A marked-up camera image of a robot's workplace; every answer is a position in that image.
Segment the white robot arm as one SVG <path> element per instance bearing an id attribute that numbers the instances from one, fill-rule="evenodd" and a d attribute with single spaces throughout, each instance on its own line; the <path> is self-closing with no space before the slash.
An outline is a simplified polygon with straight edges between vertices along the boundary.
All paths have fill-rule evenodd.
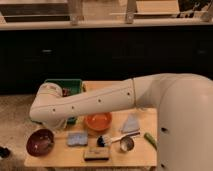
<path id="1" fill-rule="evenodd" d="M 56 126 L 72 116 L 132 108 L 157 110 L 157 171 L 213 171 L 213 80 L 202 75 L 141 76 L 68 97 L 43 83 L 29 115 Z"/>

